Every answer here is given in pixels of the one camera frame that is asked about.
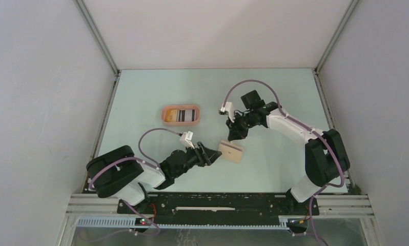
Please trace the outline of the tan leather card holder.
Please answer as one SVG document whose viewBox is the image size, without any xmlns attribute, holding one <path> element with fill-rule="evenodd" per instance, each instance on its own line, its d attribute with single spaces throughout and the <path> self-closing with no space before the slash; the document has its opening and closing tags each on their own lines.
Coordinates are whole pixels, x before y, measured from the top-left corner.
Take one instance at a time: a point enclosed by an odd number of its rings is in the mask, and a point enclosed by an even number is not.
<svg viewBox="0 0 409 246">
<path fill-rule="evenodd" d="M 243 156 L 243 147 L 233 142 L 222 140 L 219 143 L 218 150 L 222 153 L 222 158 L 239 164 Z"/>
</svg>

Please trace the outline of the striped black white card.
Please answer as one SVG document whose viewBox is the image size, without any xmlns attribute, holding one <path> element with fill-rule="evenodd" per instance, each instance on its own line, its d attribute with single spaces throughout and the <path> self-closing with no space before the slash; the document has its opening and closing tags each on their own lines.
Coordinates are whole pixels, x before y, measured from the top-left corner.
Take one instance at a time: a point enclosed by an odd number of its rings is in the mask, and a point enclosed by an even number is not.
<svg viewBox="0 0 409 246">
<path fill-rule="evenodd" d="M 193 122 L 196 120 L 196 110 L 179 110 L 178 122 Z"/>
</svg>

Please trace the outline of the pink oval tray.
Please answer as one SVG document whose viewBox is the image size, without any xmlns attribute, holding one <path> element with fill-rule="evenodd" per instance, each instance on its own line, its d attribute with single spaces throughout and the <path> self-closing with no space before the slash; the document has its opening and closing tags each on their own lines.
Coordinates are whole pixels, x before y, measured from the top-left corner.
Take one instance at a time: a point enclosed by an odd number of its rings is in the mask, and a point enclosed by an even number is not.
<svg viewBox="0 0 409 246">
<path fill-rule="evenodd" d="M 195 126 L 200 122 L 200 107 L 197 105 L 168 105 L 161 111 L 161 120 L 166 126 Z"/>
</svg>

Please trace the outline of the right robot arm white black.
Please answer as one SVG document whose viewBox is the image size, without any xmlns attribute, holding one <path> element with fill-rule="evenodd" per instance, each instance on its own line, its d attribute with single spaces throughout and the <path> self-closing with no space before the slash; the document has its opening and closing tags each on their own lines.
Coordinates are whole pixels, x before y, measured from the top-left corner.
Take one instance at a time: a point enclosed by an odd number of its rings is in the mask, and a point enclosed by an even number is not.
<svg viewBox="0 0 409 246">
<path fill-rule="evenodd" d="M 219 113 L 227 115 L 228 141 L 243 140 L 249 129 L 263 126 L 275 130 L 304 149 L 305 175 L 285 196 L 285 207 L 291 214 L 299 214 L 306 207 L 306 201 L 320 193 L 332 180 L 340 179 L 350 167 L 340 133 L 334 129 L 319 131 L 286 112 L 278 101 L 265 103 L 258 92 L 253 90 L 241 97 L 245 112 L 237 112 L 233 104 L 225 100 Z"/>
</svg>

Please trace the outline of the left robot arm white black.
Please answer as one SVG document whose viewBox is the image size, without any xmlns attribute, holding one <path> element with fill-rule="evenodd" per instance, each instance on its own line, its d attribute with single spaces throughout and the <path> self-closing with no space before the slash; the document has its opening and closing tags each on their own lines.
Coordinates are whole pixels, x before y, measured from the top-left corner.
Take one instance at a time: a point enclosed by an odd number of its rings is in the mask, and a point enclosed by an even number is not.
<svg viewBox="0 0 409 246">
<path fill-rule="evenodd" d="M 91 160 L 86 165 L 90 178 L 89 188 L 95 190 L 99 198 L 122 199 L 140 214 L 149 207 L 145 185 L 163 190 L 193 167 L 210 166 L 221 155 L 220 151 L 209 149 L 198 142 L 194 148 L 173 151 L 162 163 L 155 166 L 136 157 L 132 148 L 125 145 Z"/>
</svg>

